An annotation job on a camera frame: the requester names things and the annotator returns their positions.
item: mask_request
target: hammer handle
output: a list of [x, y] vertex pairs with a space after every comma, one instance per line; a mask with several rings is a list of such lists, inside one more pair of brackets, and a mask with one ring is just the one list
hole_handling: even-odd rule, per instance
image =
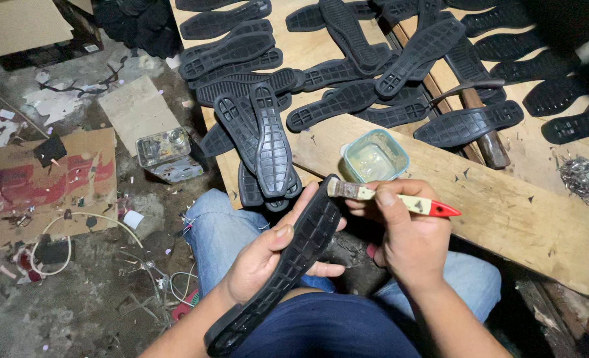
[[[484, 106], [475, 89], [463, 90], [463, 101], [465, 102], [466, 108], [480, 108]], [[481, 150], [485, 163], [491, 169], [504, 169], [511, 164], [505, 147], [503, 147], [497, 136], [497, 131], [491, 131], [483, 135], [476, 140], [476, 143], [478, 143], [478, 148]]]

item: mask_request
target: hand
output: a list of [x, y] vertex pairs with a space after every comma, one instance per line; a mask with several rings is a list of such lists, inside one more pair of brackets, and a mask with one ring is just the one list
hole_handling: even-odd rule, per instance
[[385, 224], [386, 234], [374, 255], [375, 262], [389, 265], [411, 294], [440, 289], [445, 283], [443, 267], [451, 235], [449, 219], [410, 213], [396, 196], [439, 200], [436, 192], [426, 182], [411, 179], [372, 182], [366, 186], [376, 189], [375, 201], [346, 199], [346, 205], [355, 216]]
[[[227, 292], [234, 303], [243, 305], [248, 302], [275, 271], [281, 250], [286, 248], [293, 239], [295, 233], [293, 225], [318, 188], [318, 183], [309, 183], [294, 204], [292, 211], [286, 214], [275, 227], [262, 232], [257, 239], [244, 246], [239, 252], [226, 276], [218, 284], [222, 285], [223, 291]], [[345, 227], [346, 219], [341, 218], [337, 231]], [[346, 268], [342, 265], [316, 262], [307, 274], [335, 277], [343, 274], [345, 270]]]

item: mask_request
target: plastic container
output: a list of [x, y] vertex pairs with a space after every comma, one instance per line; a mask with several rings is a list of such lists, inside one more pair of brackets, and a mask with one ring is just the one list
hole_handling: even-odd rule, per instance
[[401, 146], [383, 129], [374, 129], [341, 148], [346, 168], [356, 182], [392, 180], [410, 165]]

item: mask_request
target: hammer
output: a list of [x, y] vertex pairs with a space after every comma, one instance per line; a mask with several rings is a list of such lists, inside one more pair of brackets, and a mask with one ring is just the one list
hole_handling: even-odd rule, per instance
[[[466, 108], [480, 108], [483, 107], [478, 93], [475, 88], [477, 87], [488, 87], [488, 88], [499, 88], [505, 85], [505, 80], [483, 80], [477, 82], [468, 82], [461, 84], [460, 86], [454, 87], [449, 91], [435, 97], [431, 100], [431, 103], [437, 103], [449, 97], [451, 95], [461, 94], [463, 102]], [[500, 139], [497, 136], [497, 131], [491, 131], [476, 140], [478, 148], [481, 150], [482, 158], [485, 160], [487, 167], [491, 169], [499, 170], [504, 169], [509, 164], [509, 156], [506, 153], [505, 147], [503, 147]]]

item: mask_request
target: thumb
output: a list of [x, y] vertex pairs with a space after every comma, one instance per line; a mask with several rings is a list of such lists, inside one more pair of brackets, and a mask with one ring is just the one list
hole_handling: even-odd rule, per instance
[[401, 233], [412, 219], [403, 201], [386, 185], [379, 185], [376, 190], [376, 204], [387, 224], [390, 234]]
[[272, 228], [264, 231], [252, 246], [255, 252], [261, 252], [262, 256], [270, 257], [275, 251], [281, 251], [286, 248], [292, 241], [295, 230], [292, 225], [287, 224], [279, 230]]

